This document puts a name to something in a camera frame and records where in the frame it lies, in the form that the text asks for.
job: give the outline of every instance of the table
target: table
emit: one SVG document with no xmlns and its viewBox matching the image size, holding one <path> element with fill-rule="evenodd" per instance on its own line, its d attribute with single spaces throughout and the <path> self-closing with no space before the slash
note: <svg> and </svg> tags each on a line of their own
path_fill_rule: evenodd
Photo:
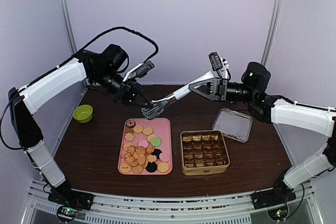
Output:
<svg viewBox="0 0 336 224">
<path fill-rule="evenodd" d="M 152 99 L 160 99 L 179 87 L 152 85 L 144 90 Z M 211 129 L 220 108 L 245 108 L 243 104 L 207 101 L 192 93 L 161 115 L 171 121 L 172 172 L 165 176 L 122 175 L 117 165 L 124 123 L 143 116 L 139 108 L 112 100 L 102 87 L 88 90 L 81 104 L 93 107 L 93 119 L 86 124 L 72 120 L 56 153 L 55 160 L 74 189 L 139 197 L 223 195 L 272 187 L 279 174 L 291 166 L 273 125 L 254 120 L 247 143 L 226 139 L 231 163 L 225 173 L 185 176 L 180 133 Z"/>
</svg>

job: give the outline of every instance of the pile of cookies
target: pile of cookies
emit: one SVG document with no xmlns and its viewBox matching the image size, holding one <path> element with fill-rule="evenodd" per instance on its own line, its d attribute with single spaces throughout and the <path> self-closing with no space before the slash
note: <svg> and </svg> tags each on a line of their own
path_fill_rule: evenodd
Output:
<svg viewBox="0 0 336 224">
<path fill-rule="evenodd" d="M 166 173 L 170 166 L 167 163 L 170 158 L 167 154 L 162 153 L 160 149 L 154 148 L 161 145 L 161 139 L 153 134 L 152 128 L 144 128 L 136 125 L 134 120 L 126 123 L 123 150 L 126 152 L 121 155 L 124 163 L 119 166 L 119 171 L 126 174 L 132 171 L 134 174 L 141 174 L 144 169 L 149 173 L 156 172 Z M 137 134 L 147 136 L 146 140 L 141 140 L 134 145 L 133 141 Z"/>
</svg>

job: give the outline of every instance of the robotic arm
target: robotic arm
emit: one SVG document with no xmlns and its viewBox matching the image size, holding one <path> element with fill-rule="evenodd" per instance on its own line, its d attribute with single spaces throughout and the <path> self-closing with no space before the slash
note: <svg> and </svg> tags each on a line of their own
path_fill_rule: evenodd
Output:
<svg viewBox="0 0 336 224">
<path fill-rule="evenodd" d="M 247 110 L 257 120 L 265 123 L 288 124 L 316 131 L 327 136 L 328 142 L 304 162 L 284 171 L 274 183 L 274 188 L 252 195 L 256 209 L 270 207 L 295 199 L 293 188 L 336 166 L 336 110 L 293 102 L 281 95 L 265 93 L 270 72 L 256 62 L 250 62 L 242 76 L 242 82 L 229 82 L 227 61 L 217 53 L 209 55 L 213 71 L 178 89 L 166 98 L 152 101 L 153 108 L 143 108 L 147 119 L 153 119 L 171 103 L 194 92 L 211 101 L 247 103 Z M 200 87 L 206 86 L 206 92 Z"/>
<path fill-rule="evenodd" d="M 46 148 L 41 129 L 33 115 L 54 96 L 86 79 L 90 84 L 98 83 L 106 88 L 108 93 L 114 94 L 114 102 L 121 100 L 124 105 L 151 108 L 151 100 L 135 79 L 145 76 L 149 70 L 154 68 L 154 64 L 147 59 L 122 77 L 120 74 L 126 68 L 121 71 L 119 68 L 126 60 L 129 61 L 127 53 L 120 46 L 113 44 L 110 44 L 100 54 L 81 49 L 61 65 L 28 85 L 18 90 L 12 88 L 9 91 L 8 105 L 12 125 L 21 148 L 6 146 L 12 150 L 24 150 L 34 167 L 40 171 L 50 185 L 51 193 L 48 197 L 50 201 L 76 209 L 89 210 L 93 195 L 71 190 L 71 183 Z"/>
</svg>

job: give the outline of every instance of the gold box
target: gold box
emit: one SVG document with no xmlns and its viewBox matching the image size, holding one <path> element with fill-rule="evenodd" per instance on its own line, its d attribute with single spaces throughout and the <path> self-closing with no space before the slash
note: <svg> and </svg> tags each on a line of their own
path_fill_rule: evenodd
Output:
<svg viewBox="0 0 336 224">
<path fill-rule="evenodd" d="M 230 164 L 220 131 L 182 132 L 181 159 L 182 172 L 188 176 L 223 173 Z"/>
</svg>

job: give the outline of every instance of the white wall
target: white wall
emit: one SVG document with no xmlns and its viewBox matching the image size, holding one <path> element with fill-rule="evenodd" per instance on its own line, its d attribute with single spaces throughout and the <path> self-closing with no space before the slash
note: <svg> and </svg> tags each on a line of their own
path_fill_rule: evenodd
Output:
<svg viewBox="0 0 336 224">
<path fill-rule="evenodd" d="M 335 38 L 335 0 L 285 0 L 267 92 L 335 107 Z M 290 126 L 281 126 L 280 133 L 295 163 L 304 161 L 327 141 L 320 134 Z M 327 223 L 335 223 L 336 172 L 325 173 L 312 184 Z"/>
<path fill-rule="evenodd" d="M 229 61 L 238 81 L 248 62 L 261 61 L 274 0 L 68 0 L 78 47 L 98 33 L 127 26 L 159 45 L 156 67 L 142 83 L 187 83 L 209 71 L 208 54 Z M 120 44 L 131 66 L 154 51 L 146 41 L 124 31 L 98 40 L 102 51 Z"/>
<path fill-rule="evenodd" d="M 27 84 L 70 56 L 59 0 L 0 0 L 0 109 L 12 87 Z M 49 150 L 81 92 L 76 85 L 49 101 L 35 118 Z M 10 146 L 18 139 L 5 117 L 3 136 Z M 17 223 L 32 178 L 37 172 L 22 151 L 0 144 L 0 222 Z"/>
</svg>

